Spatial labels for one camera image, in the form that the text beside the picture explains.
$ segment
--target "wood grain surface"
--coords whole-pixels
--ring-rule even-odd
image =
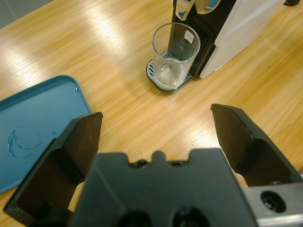
[[[122,151],[130,161],[150,160],[156,150],[167,159],[187,159],[193,148],[218,147],[210,105],[233,105],[301,169],[303,4],[282,6],[229,63],[165,95],[147,79],[145,66],[152,34],[171,21],[172,10],[170,0],[55,0],[43,6],[0,30],[0,99],[71,75],[92,111],[103,112],[99,152]],[[0,195],[0,209],[14,190]],[[20,226],[2,210],[0,225]]]

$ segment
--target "blue tray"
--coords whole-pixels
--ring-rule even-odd
[[[90,113],[78,82],[65,75],[0,101],[0,194],[21,183],[71,119]]]

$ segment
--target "drip tray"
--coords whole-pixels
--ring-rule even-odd
[[[182,87],[183,85],[185,85],[187,82],[189,82],[191,79],[194,78],[193,75],[191,74],[187,74],[187,76],[185,77],[185,80],[183,81],[182,84],[180,84],[178,87],[174,88],[174,89],[164,89],[164,88],[161,88],[157,85],[155,79],[154,79],[154,76],[153,76],[153,62],[152,60],[149,61],[149,63],[147,64],[146,66],[146,74],[147,74],[147,77],[148,79],[150,79],[150,81],[161,91],[167,91],[167,92],[174,92],[176,90],[178,90],[180,87]]]

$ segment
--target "coffee machine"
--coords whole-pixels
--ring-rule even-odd
[[[201,42],[194,63],[178,88],[196,76],[208,76],[241,52],[256,38],[284,1],[172,0],[172,22],[193,28]],[[152,61],[148,63],[146,73],[157,86],[153,80]]]

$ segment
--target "water stain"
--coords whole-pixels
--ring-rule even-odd
[[[32,155],[31,150],[42,143],[37,129],[20,126],[13,130],[8,137],[8,153],[14,158],[28,158]]]

